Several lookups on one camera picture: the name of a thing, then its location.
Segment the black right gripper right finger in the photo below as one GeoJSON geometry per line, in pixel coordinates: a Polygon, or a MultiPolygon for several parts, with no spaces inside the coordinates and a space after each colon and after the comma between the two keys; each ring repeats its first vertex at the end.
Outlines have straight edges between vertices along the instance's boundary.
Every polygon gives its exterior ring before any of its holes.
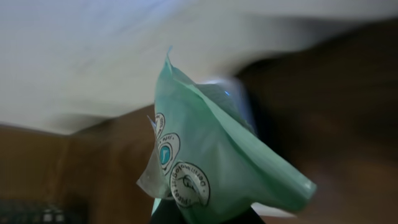
{"type": "Polygon", "coordinates": [[[226,220],[222,224],[266,224],[262,218],[250,207],[238,216],[226,220]]]}

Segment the green snack wrapper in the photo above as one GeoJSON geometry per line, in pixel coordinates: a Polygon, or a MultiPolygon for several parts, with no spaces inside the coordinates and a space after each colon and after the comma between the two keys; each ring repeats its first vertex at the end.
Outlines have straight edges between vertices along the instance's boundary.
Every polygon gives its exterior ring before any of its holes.
{"type": "Polygon", "coordinates": [[[255,203],[294,213],[316,192],[315,183],[256,136],[232,94],[195,83],[169,59],[154,108],[154,150],[137,184],[175,203],[186,222],[222,223],[255,203]]]}

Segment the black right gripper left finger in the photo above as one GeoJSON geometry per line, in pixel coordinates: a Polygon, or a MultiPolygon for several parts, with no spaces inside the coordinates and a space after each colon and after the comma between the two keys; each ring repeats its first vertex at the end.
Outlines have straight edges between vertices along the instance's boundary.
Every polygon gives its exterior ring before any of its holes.
{"type": "Polygon", "coordinates": [[[177,204],[173,200],[161,200],[150,218],[150,224],[186,224],[177,204]]]}

